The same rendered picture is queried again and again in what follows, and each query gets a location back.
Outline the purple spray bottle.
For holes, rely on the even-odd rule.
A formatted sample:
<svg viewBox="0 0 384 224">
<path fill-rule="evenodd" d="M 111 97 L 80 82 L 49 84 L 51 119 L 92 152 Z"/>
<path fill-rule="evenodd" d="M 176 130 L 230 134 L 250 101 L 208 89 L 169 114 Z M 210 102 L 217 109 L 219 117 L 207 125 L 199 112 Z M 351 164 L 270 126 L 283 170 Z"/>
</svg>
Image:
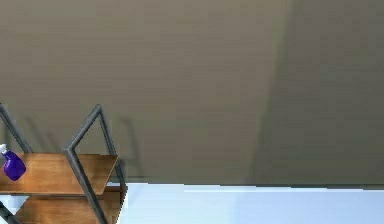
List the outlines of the purple spray bottle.
<svg viewBox="0 0 384 224">
<path fill-rule="evenodd" d="M 9 150 L 6 144 L 0 144 L 0 153 L 5 158 L 3 171 L 6 176 L 12 181 L 20 179 L 26 172 L 26 166 L 22 159 Z"/>
</svg>

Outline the wooden shelf with grey frame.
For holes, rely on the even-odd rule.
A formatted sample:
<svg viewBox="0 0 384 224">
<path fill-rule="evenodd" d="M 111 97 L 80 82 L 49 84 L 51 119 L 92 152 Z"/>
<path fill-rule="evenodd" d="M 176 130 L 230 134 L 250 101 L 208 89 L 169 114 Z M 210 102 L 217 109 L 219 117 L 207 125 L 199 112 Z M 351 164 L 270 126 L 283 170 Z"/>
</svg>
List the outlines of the wooden shelf with grey frame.
<svg viewBox="0 0 384 224">
<path fill-rule="evenodd" d="M 26 172 L 17 181 L 0 175 L 0 219 L 6 224 L 117 224 L 128 187 L 104 111 L 96 105 L 61 153 L 35 153 L 0 103 L 0 119 L 22 151 Z M 78 154 L 95 121 L 109 153 Z"/>
</svg>

